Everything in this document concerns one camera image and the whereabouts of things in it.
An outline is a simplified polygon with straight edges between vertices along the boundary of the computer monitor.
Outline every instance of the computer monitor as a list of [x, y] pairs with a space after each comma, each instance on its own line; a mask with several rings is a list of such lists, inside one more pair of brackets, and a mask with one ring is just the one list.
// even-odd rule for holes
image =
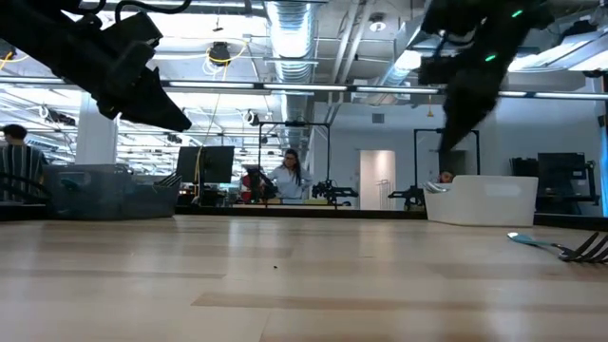
[[234, 158], [234, 146], [181, 147], [177, 174], [182, 182], [198, 182], [195, 170], [199, 160], [199, 171], [204, 172], [205, 183], [229, 183]]
[[539, 176], [560, 177], [574, 181], [587, 179], [584, 153], [539, 153]]

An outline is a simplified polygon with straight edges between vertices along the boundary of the exposed ductwork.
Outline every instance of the exposed ductwork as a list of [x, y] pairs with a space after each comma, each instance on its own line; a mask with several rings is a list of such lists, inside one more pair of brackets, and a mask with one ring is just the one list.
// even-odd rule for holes
[[[277, 58], [287, 60], [275, 64], [277, 79], [281, 83], [310, 83], [313, 80], [314, 66], [302, 60], [313, 57], [316, 5], [300, 2], [270, 2], [266, 3], [266, 11], [271, 23], [270, 38], [273, 54]], [[310, 98], [302, 95], [281, 95], [283, 121], [311, 122], [313, 115], [309, 106]], [[304, 131], [290, 129], [287, 134], [289, 146], [301, 151]]]

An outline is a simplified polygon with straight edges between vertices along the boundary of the white cloth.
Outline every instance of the white cloth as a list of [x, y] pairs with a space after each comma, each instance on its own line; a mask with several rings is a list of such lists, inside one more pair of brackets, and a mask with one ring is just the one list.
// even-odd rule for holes
[[275, 181], [280, 199], [301, 199], [304, 191], [313, 183], [311, 173], [301, 169], [301, 184], [297, 183], [295, 172], [285, 166], [279, 166], [268, 175], [271, 181]]

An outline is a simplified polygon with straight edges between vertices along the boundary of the plastic bin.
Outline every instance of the plastic bin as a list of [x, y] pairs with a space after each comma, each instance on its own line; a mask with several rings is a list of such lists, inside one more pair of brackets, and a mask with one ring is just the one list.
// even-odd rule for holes
[[137, 183], [124, 165], [49, 165], [45, 186], [56, 219], [170, 218], [180, 192], [171, 186]]

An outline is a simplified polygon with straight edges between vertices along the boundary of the white column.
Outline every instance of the white column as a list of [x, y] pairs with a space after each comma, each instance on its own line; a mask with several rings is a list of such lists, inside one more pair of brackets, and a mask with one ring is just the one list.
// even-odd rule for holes
[[76, 163], [116, 163], [118, 122], [100, 114], [96, 101], [83, 92], [76, 138]]

